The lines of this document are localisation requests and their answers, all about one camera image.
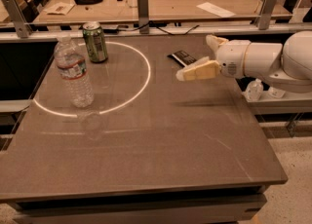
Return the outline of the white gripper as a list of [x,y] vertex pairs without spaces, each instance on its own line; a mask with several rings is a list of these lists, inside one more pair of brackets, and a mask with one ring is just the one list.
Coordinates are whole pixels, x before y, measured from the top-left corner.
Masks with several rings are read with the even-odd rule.
[[226,77],[236,79],[244,77],[243,63],[247,48],[251,44],[249,40],[228,42],[226,38],[207,35],[206,43],[216,55],[219,63],[208,56],[202,57],[178,70],[175,76],[179,81],[213,79],[220,74],[220,70],[221,74]]

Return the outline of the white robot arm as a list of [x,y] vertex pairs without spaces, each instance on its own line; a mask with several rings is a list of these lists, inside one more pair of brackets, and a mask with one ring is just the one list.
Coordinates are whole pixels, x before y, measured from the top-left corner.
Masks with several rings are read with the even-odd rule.
[[252,77],[279,90],[312,91],[312,32],[300,31],[285,44],[228,40],[213,35],[206,42],[214,58],[202,57],[178,70],[179,81]]

